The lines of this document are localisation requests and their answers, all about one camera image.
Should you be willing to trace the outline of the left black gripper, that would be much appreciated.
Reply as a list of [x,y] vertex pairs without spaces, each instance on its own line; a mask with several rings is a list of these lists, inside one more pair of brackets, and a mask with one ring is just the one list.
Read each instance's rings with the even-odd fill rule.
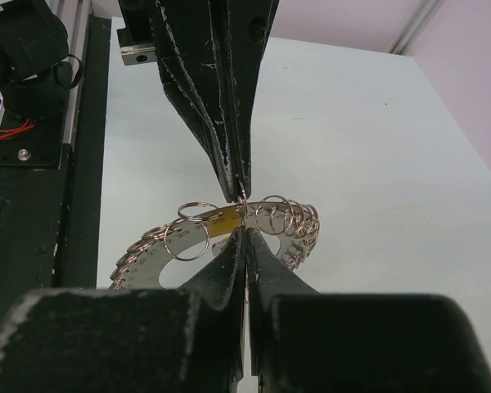
[[213,1],[119,0],[125,66],[159,62],[166,96],[209,157],[228,202],[251,194],[251,120],[278,1],[227,2],[231,121]]

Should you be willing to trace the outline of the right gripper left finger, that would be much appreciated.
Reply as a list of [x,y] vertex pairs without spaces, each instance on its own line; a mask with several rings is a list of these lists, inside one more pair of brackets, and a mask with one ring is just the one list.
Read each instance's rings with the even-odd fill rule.
[[0,392],[234,392],[246,231],[176,289],[35,290],[0,327]]

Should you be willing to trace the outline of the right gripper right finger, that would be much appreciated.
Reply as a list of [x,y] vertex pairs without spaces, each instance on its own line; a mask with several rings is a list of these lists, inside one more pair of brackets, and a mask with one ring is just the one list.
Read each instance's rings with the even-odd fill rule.
[[491,392],[463,309],[435,294],[322,294],[248,229],[251,371],[261,392]]

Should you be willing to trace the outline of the metal disc with keyrings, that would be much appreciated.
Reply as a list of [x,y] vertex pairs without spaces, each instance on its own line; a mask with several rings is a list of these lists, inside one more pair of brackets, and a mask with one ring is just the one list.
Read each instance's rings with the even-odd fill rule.
[[[229,206],[238,208],[241,225],[258,230],[276,258],[291,271],[305,262],[318,242],[320,219],[311,204],[271,195]],[[168,265],[194,264],[199,268],[198,259],[207,262],[221,254],[231,233],[210,238],[205,225],[217,219],[218,209],[224,207],[203,201],[180,206],[176,219],[144,232],[118,259],[110,288],[162,288]]]

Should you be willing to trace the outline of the yellow key tag key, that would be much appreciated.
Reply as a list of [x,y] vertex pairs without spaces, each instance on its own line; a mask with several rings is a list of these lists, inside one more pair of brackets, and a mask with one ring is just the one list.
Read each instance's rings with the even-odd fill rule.
[[232,233],[233,230],[241,226],[241,216],[238,208],[235,206],[227,206],[218,209],[219,217],[210,220],[205,226],[208,229],[209,237],[219,237],[227,233]]

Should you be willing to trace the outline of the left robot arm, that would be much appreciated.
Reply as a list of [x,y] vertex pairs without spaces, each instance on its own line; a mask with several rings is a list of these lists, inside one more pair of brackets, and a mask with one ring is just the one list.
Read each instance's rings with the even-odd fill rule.
[[[275,1],[122,1],[120,51],[154,62],[164,94],[208,155],[224,198],[251,193],[250,126]],[[0,88],[68,57],[63,23],[44,1],[0,11]]]

